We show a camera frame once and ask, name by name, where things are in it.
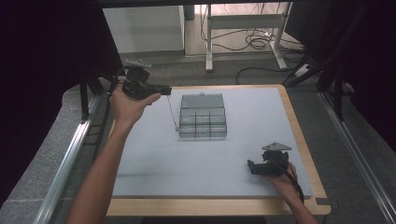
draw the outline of wooden border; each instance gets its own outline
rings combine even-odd
[[[305,200],[305,206],[313,215],[327,215],[329,205],[317,204],[317,198],[327,198],[305,142],[298,120],[291,106],[286,89],[282,85],[241,85],[241,86],[185,86],[180,89],[242,89],[277,88],[285,106],[290,126],[311,181],[313,196]],[[289,207],[282,199],[112,199],[108,216],[134,217],[183,217],[183,216],[273,216],[291,215]]]

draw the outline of hand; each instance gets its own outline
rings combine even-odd
[[[127,133],[131,131],[134,124],[142,117],[145,107],[151,105],[160,97],[161,95],[156,93],[144,100],[135,100],[122,91],[122,84],[119,83],[110,97],[110,103],[116,119],[115,129],[120,129]]]
[[[289,162],[288,172],[297,180],[296,168]],[[291,180],[286,175],[281,176],[265,176],[273,185],[276,191],[284,198],[288,199],[292,196],[298,196],[297,189],[291,183]]]

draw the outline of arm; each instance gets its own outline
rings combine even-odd
[[[126,138],[143,115],[144,108],[160,97],[160,94],[154,94],[135,101],[122,92],[120,85],[113,91],[110,103],[116,117],[114,130],[85,177],[66,223],[89,224],[105,220]]]
[[[291,164],[288,169],[289,174],[294,175],[297,179],[294,165]],[[276,191],[283,197],[286,204],[289,206],[291,212],[294,214],[297,223],[299,224],[317,224],[318,221],[312,216],[311,212],[301,202],[296,188],[291,184],[291,181],[285,176],[265,177],[274,185]]]

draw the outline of gray carpet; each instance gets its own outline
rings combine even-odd
[[[245,67],[277,69],[274,59],[215,61],[213,73],[205,71],[203,62],[158,63],[148,69],[151,73],[148,82],[171,86],[234,85],[236,73]],[[287,72],[275,73],[259,69],[247,70],[240,74],[239,82],[249,85],[279,84],[287,74]],[[317,79],[318,77],[312,77],[299,86],[288,89],[288,94],[323,186],[332,203],[332,212],[328,215],[326,223],[386,223],[315,91]],[[10,199],[3,205],[0,211],[0,223],[31,223],[34,220],[36,211],[46,195],[51,179],[78,125],[80,111],[79,95],[76,92],[78,89],[73,89],[64,95],[64,107],[47,137],[48,140],[46,139],[45,144],[40,148],[36,159],[14,189]],[[97,125],[100,125],[105,110],[105,101],[101,102],[100,106],[101,113],[95,119],[95,125],[78,155],[50,223],[63,223],[80,181],[91,165],[93,143],[96,141]],[[395,154],[354,110],[347,98],[344,99],[343,106],[348,128],[364,147],[363,151],[370,165],[395,199],[396,177],[392,173],[396,166]],[[112,119],[110,115],[105,136]],[[293,217],[266,219],[267,223],[295,222]],[[109,217],[106,223],[140,223],[140,221],[140,217]]]

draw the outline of forearm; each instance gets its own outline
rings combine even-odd
[[[66,223],[101,223],[110,204],[128,131],[115,129],[82,183]]]
[[[311,212],[301,202],[297,194],[285,196],[285,202],[294,214],[298,224],[317,224],[318,221],[312,216]]]

